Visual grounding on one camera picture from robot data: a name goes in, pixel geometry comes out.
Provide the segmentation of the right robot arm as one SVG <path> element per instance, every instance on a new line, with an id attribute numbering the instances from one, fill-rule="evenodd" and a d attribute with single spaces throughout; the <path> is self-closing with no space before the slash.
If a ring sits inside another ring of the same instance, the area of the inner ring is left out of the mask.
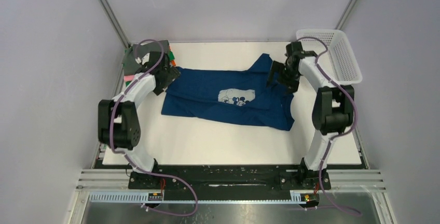
<path id="1" fill-rule="evenodd" d="M 298 91 L 300 78 L 305 77 L 316 92 L 311 113 L 315 133 L 309 151 L 302 158 L 293 181 L 310 189 L 322 184 L 329 153 L 337 138 L 347 135 L 347 128 L 353 128 L 354 88 L 340 85 L 320 66 L 320 55 L 306 51 L 300 40 L 286 45 L 284 63 L 274 61 L 266 85 L 273 80 L 286 86 L 287 94 Z"/>

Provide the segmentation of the blue t-shirt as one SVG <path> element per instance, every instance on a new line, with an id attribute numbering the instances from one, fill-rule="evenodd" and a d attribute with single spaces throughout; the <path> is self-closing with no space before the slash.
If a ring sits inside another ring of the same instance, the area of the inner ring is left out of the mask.
<path id="1" fill-rule="evenodd" d="M 168 86 L 161 114 L 289 131 L 294 96 L 276 81 L 267 85 L 272 62 L 263 53 L 244 71 L 179 67 L 181 75 Z"/>

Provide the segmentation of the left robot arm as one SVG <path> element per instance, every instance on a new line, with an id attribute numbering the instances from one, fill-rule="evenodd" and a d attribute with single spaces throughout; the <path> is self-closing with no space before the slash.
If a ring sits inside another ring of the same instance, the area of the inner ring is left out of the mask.
<path id="1" fill-rule="evenodd" d="M 122 92 L 98 103 L 98 140 L 113 153 L 124 156 L 135 172 L 142 173 L 141 182 L 146 187 L 155 188 L 161 175 L 154 170 L 156 159 L 140 147 L 137 109 L 150 93 L 163 93 L 180 72 L 166 52 L 151 51 L 146 56 L 147 60 L 138 59 L 141 67 Z"/>

